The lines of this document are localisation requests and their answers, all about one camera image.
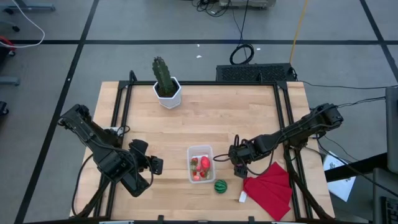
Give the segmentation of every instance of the clear plastic container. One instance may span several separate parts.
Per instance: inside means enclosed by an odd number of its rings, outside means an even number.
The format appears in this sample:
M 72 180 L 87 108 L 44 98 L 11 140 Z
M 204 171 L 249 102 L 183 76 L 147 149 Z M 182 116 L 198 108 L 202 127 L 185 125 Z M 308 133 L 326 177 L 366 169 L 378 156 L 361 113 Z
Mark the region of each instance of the clear plastic container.
M 191 158 L 198 157 L 201 158 L 202 156 L 207 156 L 210 160 L 210 178 L 208 180 L 198 180 L 194 181 L 192 172 L 191 172 Z M 213 149 L 211 146 L 191 146 L 187 150 L 187 165 L 188 165 L 188 178 L 189 181 L 193 184 L 204 184 L 213 182 L 216 179 L 216 167 L 213 160 Z

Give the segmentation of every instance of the cactus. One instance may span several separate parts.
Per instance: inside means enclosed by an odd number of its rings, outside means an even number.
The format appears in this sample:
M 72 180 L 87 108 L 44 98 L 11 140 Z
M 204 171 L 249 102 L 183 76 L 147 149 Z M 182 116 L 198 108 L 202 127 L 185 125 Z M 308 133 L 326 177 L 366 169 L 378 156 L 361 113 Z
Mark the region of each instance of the cactus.
M 177 91 L 170 77 L 169 68 L 161 57 L 156 57 L 152 63 L 152 69 L 157 79 L 157 93 L 161 97 L 172 97 Z

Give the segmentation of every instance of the small green ball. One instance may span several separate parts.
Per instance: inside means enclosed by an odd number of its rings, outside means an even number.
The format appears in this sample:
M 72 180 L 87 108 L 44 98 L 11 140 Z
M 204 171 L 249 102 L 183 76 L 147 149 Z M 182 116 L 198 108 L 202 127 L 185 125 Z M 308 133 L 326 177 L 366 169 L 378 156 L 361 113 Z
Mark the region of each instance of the small green ball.
M 217 180 L 216 183 L 214 184 L 214 189 L 219 194 L 225 193 L 227 188 L 228 187 L 225 180 Z

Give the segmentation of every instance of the red napkin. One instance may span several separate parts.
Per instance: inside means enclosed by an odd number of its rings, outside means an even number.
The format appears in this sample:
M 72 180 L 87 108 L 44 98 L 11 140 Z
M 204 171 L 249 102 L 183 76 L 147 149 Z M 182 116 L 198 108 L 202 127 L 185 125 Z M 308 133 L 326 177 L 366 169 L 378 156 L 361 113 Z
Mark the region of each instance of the red napkin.
M 243 189 L 276 221 L 280 221 L 290 210 L 292 189 L 289 187 L 289 175 L 276 162 L 265 174 L 244 179 Z

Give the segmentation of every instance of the wooden tabletop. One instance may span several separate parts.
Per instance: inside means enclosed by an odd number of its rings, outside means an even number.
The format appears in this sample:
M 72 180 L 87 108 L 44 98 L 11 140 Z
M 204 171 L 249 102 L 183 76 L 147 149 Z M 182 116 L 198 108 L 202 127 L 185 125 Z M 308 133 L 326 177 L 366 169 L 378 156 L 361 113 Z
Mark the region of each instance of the wooden tabletop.
M 109 127 L 117 92 L 117 82 L 103 82 L 99 93 L 94 122 Z M 309 113 L 303 83 L 288 83 L 289 96 L 295 121 Z M 124 104 L 120 107 L 118 125 Z M 287 114 L 283 93 L 280 91 L 284 121 Z M 258 134 L 273 133 L 280 129 L 271 86 L 183 86 L 182 104 L 172 110 L 159 105 L 153 89 L 148 85 L 133 86 L 127 125 L 131 130 L 124 137 L 123 148 L 128 148 L 132 139 L 149 143 L 147 155 L 164 160 L 163 174 L 154 176 L 154 183 L 140 197 L 134 198 L 121 185 L 116 185 L 112 219 L 156 220 L 164 215 L 165 220 L 229 220 L 245 221 L 254 216 L 256 221 L 272 220 L 269 214 L 255 201 L 248 198 L 239 203 L 243 180 L 234 176 L 230 162 L 216 162 L 216 178 L 228 183 L 224 194 L 217 194 L 213 184 L 191 184 L 187 174 L 187 149 L 189 146 L 208 144 L 215 155 L 227 153 L 235 134 L 250 139 Z M 318 150 L 316 141 L 308 146 Z M 283 148 L 274 153 L 274 161 L 286 169 Z M 86 149 L 85 158 L 91 154 Z M 330 195 L 320 156 L 303 149 L 302 161 L 309 191 L 325 211 L 334 216 Z M 264 170 L 269 157 L 253 162 L 249 167 L 255 172 Z M 150 180 L 150 173 L 141 175 Z M 91 160 L 84 168 L 75 199 L 77 212 L 81 211 L 98 188 L 100 173 Z M 298 190 L 301 216 L 305 209 Z M 101 214 L 104 215 L 108 193 L 105 193 Z M 283 219 L 293 221 L 291 209 Z

